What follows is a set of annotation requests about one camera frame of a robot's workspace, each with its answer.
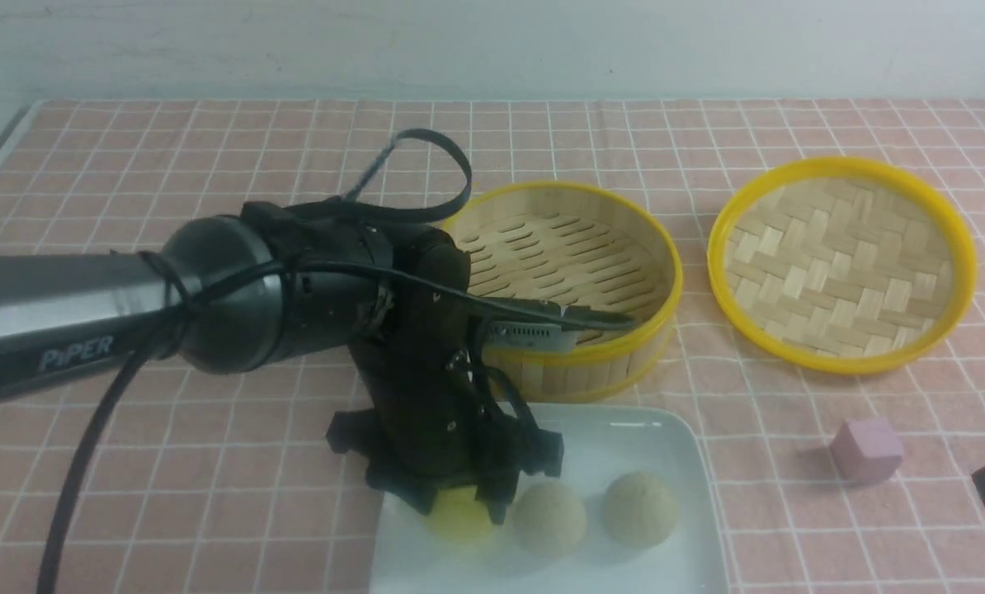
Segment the pink checkered tablecloth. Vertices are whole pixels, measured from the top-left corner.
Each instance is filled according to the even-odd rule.
[[[985,594],[985,101],[52,101],[0,169],[0,253],[159,248],[186,219],[348,187],[391,131],[460,143],[478,191],[596,184],[666,226],[685,264],[678,338],[613,403],[680,414],[699,436],[733,592]],[[907,368],[820,375],[727,324],[706,239],[735,189],[818,154],[923,177],[978,244],[978,296],[949,341]],[[368,199],[418,206],[462,177],[403,147]],[[60,481],[108,377],[0,406],[0,593],[33,591]],[[342,351],[244,376],[145,368],[90,470],[61,592],[363,592],[380,495],[331,454],[335,410],[367,402]],[[888,415],[895,478],[843,485],[824,446],[847,418]]]

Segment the pink cube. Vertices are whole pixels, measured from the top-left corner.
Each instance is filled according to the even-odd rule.
[[[844,478],[857,483],[888,480],[903,463],[903,443],[885,417],[844,422],[829,451]]]

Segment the steamed bun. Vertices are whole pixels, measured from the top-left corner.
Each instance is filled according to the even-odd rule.
[[[519,544],[548,559],[574,552],[587,531],[582,500],[558,481],[531,486],[515,503],[511,515]]]
[[[629,549],[650,549],[669,538],[680,519],[680,504],[657,474],[617,478],[602,500],[602,523]]]

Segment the robotic arm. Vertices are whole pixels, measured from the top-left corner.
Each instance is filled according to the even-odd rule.
[[[450,202],[392,210],[356,202],[403,139],[426,140],[467,183]],[[470,193],[470,165],[430,130],[394,136],[352,191],[195,219],[161,252],[0,257],[0,402],[120,367],[82,437],[50,530],[39,592],[59,551],[89,456],[135,371],[175,354],[201,371],[250,371],[346,346],[373,408],[335,414],[331,448],[369,461],[369,486],[427,514],[437,490],[477,485],[503,523],[519,473],[560,473],[558,433],[538,428],[511,381],[481,361],[493,324],[624,330],[627,316],[466,293],[470,260],[431,223]],[[497,406],[497,384],[515,411]]]

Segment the white wall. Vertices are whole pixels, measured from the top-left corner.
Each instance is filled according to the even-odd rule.
[[[4,97],[985,97],[985,0],[0,0]]]

